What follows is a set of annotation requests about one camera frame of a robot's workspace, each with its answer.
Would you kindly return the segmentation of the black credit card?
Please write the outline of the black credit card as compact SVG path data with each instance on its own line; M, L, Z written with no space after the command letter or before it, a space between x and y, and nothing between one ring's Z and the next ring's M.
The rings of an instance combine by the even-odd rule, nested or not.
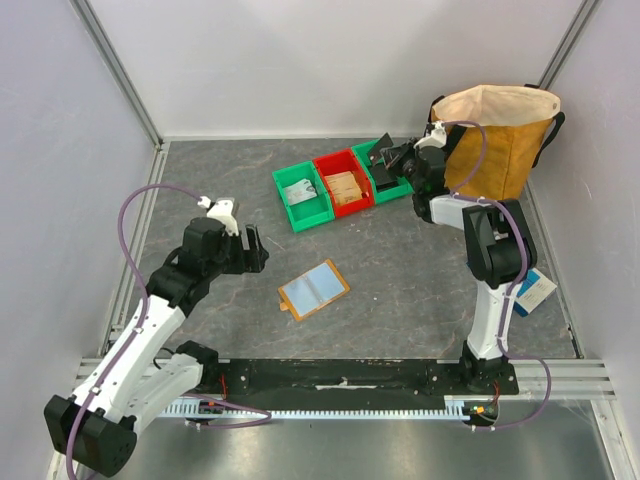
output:
M382 135L367 153L371 166L382 165L389 169L390 151L394 147L394 141L388 133Z

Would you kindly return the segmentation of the orange leather card holder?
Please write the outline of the orange leather card holder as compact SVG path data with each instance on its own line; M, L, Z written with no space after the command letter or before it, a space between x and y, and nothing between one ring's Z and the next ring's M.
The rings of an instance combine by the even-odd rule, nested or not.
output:
M335 264L326 259L278 288L279 307L301 322L350 290Z

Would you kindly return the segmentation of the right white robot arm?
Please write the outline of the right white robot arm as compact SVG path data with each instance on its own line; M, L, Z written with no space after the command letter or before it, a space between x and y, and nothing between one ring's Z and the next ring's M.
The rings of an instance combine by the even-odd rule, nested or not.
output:
M419 218L464 233L477 298L457 377L465 391L481 393L493 383L493 369L506 362L514 294L537 262L521 204L517 199L492 200L447 188L445 153L434 146L417 148L414 140L394 145L381 139L367 156L374 167L383 167L391 177L411 184Z

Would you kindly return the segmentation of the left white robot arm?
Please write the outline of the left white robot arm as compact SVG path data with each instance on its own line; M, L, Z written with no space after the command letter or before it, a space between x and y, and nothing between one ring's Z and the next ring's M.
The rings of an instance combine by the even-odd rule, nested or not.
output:
M139 435L170 403L220 380L216 351L188 341L149 379L146 369L174 331L221 275L259 273L269 257L259 230L232 232L224 222L197 217L144 286L132 319L94 372L67 398L54 395L44 418L56 451L67 464L104 477L130 459Z

